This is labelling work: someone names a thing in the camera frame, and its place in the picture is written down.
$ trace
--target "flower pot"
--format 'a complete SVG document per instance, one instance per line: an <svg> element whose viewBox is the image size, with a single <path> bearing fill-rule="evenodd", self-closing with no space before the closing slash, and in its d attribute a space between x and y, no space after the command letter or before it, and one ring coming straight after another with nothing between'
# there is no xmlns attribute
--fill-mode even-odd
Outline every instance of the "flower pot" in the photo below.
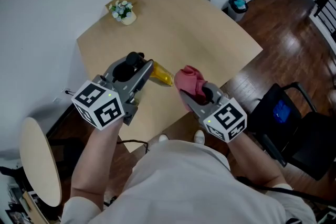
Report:
<svg viewBox="0 0 336 224"><path fill-rule="evenodd" d="M132 22L136 20L135 13L131 10L132 15L130 17L125 17L124 19L121 19L121 22L125 25L130 25Z"/></svg>

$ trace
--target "white t-shirt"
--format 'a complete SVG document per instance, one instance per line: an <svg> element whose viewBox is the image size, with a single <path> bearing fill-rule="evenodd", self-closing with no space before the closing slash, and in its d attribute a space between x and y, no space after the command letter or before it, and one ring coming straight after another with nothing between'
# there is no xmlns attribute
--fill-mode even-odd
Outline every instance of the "white t-shirt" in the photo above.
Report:
<svg viewBox="0 0 336 224"><path fill-rule="evenodd" d="M281 185L277 187L291 189ZM261 194L232 176L221 153L172 140L152 146L106 210L73 197L64 206L61 223L285 224L290 218L316 223L301 198L271 191Z"/></svg>

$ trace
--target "person's left arm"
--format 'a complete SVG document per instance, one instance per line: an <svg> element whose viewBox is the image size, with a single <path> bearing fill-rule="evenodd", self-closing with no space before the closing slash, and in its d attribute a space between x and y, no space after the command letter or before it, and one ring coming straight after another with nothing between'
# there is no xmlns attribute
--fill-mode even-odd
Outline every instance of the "person's left arm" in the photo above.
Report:
<svg viewBox="0 0 336 224"><path fill-rule="evenodd" d="M104 193L122 118L102 131L95 129L82 152L71 180L71 198L83 197L103 209Z"/></svg>

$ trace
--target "pink cloth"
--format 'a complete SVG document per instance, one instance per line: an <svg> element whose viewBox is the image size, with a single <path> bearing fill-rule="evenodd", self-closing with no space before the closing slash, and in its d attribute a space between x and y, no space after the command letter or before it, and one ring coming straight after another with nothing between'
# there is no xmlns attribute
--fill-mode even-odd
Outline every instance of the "pink cloth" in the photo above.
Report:
<svg viewBox="0 0 336 224"><path fill-rule="evenodd" d="M206 83L201 72L192 66L185 66L176 73L174 84L178 90L184 90L194 97L194 100L203 104L206 102L206 97L202 91L203 85ZM191 111L189 106L184 103L185 108Z"/></svg>

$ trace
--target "trash can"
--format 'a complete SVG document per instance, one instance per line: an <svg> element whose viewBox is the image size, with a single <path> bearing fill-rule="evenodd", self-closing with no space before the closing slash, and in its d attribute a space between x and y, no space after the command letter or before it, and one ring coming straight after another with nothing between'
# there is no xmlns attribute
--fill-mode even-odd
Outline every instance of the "trash can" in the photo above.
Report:
<svg viewBox="0 0 336 224"><path fill-rule="evenodd" d="M245 0L229 0L228 14L236 22L243 18L247 10L248 6Z"/></svg>

